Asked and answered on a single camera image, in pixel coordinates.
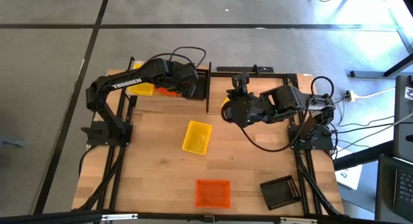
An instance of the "wooden tabletop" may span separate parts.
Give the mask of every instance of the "wooden tabletop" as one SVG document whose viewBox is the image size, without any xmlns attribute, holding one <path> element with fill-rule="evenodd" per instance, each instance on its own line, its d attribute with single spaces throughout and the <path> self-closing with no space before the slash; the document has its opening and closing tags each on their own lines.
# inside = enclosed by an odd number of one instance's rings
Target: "wooden tabletop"
<svg viewBox="0 0 413 224">
<path fill-rule="evenodd" d="M 109 74 L 120 70 L 109 70 Z M 311 75 L 297 75 L 300 90 L 310 93 Z M 259 94 L 282 86 L 281 79 L 251 78 L 248 91 Z M 134 129 L 117 194 L 116 211 L 182 213 L 182 214 L 254 214 L 302 216 L 301 202 L 268 210 L 259 184 L 292 175 L 297 187 L 294 153 L 286 149 L 268 153 L 248 142 L 241 130 L 222 120 L 220 111 L 231 89 L 230 77 L 212 77 L 210 111 L 205 101 L 189 101 L 180 97 L 139 96 L 133 111 Z M 108 96 L 108 104 L 116 110 L 120 91 Z M 212 125 L 212 133 L 204 156 L 183 151 L 182 144 L 189 121 Z M 276 149 L 288 144 L 288 120 L 266 125 L 256 123 L 245 130 L 262 147 Z M 73 202 L 81 206 L 101 182 L 108 147 L 97 147 L 85 158 Z M 317 183 L 333 206 L 343 212 L 334 167 L 323 151 L 313 151 Z M 197 179 L 230 181 L 231 208 L 207 209 L 195 206 Z M 307 185 L 310 211 L 314 204 Z M 104 207 L 108 206 L 106 193 Z"/>
</svg>

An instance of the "gray floor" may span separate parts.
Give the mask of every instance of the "gray floor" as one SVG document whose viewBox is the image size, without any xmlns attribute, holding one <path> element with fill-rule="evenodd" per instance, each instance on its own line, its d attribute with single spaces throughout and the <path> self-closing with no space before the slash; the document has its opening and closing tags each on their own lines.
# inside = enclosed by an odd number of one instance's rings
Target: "gray floor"
<svg viewBox="0 0 413 224">
<path fill-rule="evenodd" d="M 104 23 L 281 23 L 391 25 L 399 0 L 109 0 Z M 0 23 L 94 23 L 101 0 L 0 0 Z M 394 12 L 410 20 L 405 7 Z M 0 148 L 0 216 L 28 214 L 50 156 L 91 30 L 0 30 L 0 135 L 25 141 Z M 394 86 L 393 80 L 350 79 L 351 70 L 386 70 L 407 56 L 395 31 L 337 30 L 100 30 L 83 88 L 128 58 L 145 60 L 181 45 L 207 50 L 215 66 L 272 65 L 277 72 L 328 76 L 335 97 Z M 199 56 L 186 52 L 192 59 Z M 319 92 L 328 85 L 317 84 Z M 394 94 L 346 103 L 343 123 L 391 116 Z M 77 166 L 85 151 L 81 127 L 92 114 L 80 93 L 46 212 L 70 210 Z M 340 136 L 352 141 L 373 130 Z M 392 130 L 361 144 L 392 138 Z M 352 147 L 351 151 L 362 148 Z"/>
</svg>

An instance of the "white cable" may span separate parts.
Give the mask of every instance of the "white cable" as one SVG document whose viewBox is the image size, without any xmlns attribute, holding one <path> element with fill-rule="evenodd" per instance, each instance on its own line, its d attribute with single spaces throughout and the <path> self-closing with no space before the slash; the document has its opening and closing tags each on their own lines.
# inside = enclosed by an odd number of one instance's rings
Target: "white cable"
<svg viewBox="0 0 413 224">
<path fill-rule="evenodd" d="M 341 152 L 342 150 L 344 150 L 344 149 L 346 149 L 346 148 L 348 148 L 348 147 L 350 147 L 350 146 L 351 146 L 351 145 L 353 145 L 353 144 L 356 144 L 356 143 L 360 142 L 361 140 L 364 140 L 364 139 L 366 139 L 366 138 L 368 138 L 368 137 L 370 137 L 370 136 L 373 136 L 373 135 L 378 134 L 378 133 L 380 133 L 380 132 L 382 132 L 382 131 L 385 131 L 385 130 L 387 130 L 387 129 L 388 129 L 388 128 L 390 128 L 390 127 L 394 127 L 395 125 L 397 125 L 397 124 L 401 123 L 402 121 L 404 121 L 404 120 L 408 119 L 408 118 L 409 118 L 409 117 L 411 117 L 411 116 L 413 116 L 413 112 L 412 112 L 412 113 L 410 113 L 409 115 L 405 116 L 404 118 L 400 119 L 399 121 L 397 121 L 397 122 L 395 122 L 395 123 L 391 124 L 390 126 L 388 126 L 388 127 L 384 128 L 383 130 L 379 130 L 379 131 L 377 131 L 377 132 L 375 132 L 375 133 L 373 133 L 373 134 L 369 134 L 369 135 L 367 135 L 366 137 L 363 137 L 363 138 L 361 138 L 361 139 L 359 139 L 359 140 L 357 140 L 357 141 L 353 142 L 353 143 L 352 143 L 352 144 L 350 144 L 349 146 L 347 146 L 347 147 L 345 147 L 345 148 L 343 148 L 343 149 L 341 149 L 341 150 L 337 151 L 337 153 L 338 153 L 338 152 Z"/>
<path fill-rule="evenodd" d="M 359 96 L 359 95 L 357 95 L 357 94 L 354 94 L 354 98 L 358 98 L 358 99 L 370 98 L 370 97 L 373 97 L 373 96 L 376 96 L 376 95 L 379 95 L 379 94 L 388 92 L 388 91 L 393 90 L 393 89 L 395 89 L 395 87 L 388 88 L 388 89 L 383 90 L 383 91 L 381 91 L 381 92 L 376 92 L 376 93 L 374 93 L 374 94 L 370 94 L 370 95 L 367 95 L 367 96 Z"/>
</svg>

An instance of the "yellow object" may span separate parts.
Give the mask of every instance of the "yellow object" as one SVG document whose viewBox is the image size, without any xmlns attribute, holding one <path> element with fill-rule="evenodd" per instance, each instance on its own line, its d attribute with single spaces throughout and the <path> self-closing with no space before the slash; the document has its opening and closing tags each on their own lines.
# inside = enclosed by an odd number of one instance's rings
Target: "yellow object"
<svg viewBox="0 0 413 224">
<path fill-rule="evenodd" d="M 134 69 L 138 69 L 142 64 L 135 63 Z M 128 91 L 135 95 L 152 96 L 154 94 L 154 85 L 150 83 L 141 83 L 128 87 Z"/>
<path fill-rule="evenodd" d="M 182 150 L 205 155 L 207 152 L 209 138 L 211 136 L 212 125 L 190 121 L 186 131 Z"/>
<path fill-rule="evenodd" d="M 221 108 L 224 107 L 225 103 L 227 103 L 228 101 L 230 101 L 230 99 L 228 97 L 225 98 L 224 103 L 222 103 Z"/>
</svg>

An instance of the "keyboard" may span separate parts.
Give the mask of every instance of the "keyboard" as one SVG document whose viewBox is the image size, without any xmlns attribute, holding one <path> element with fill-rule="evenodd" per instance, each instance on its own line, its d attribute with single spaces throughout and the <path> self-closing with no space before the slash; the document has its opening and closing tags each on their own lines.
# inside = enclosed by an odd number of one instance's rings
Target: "keyboard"
<svg viewBox="0 0 413 224">
<path fill-rule="evenodd" d="M 413 173 L 396 170 L 393 211 L 413 222 Z"/>
</svg>

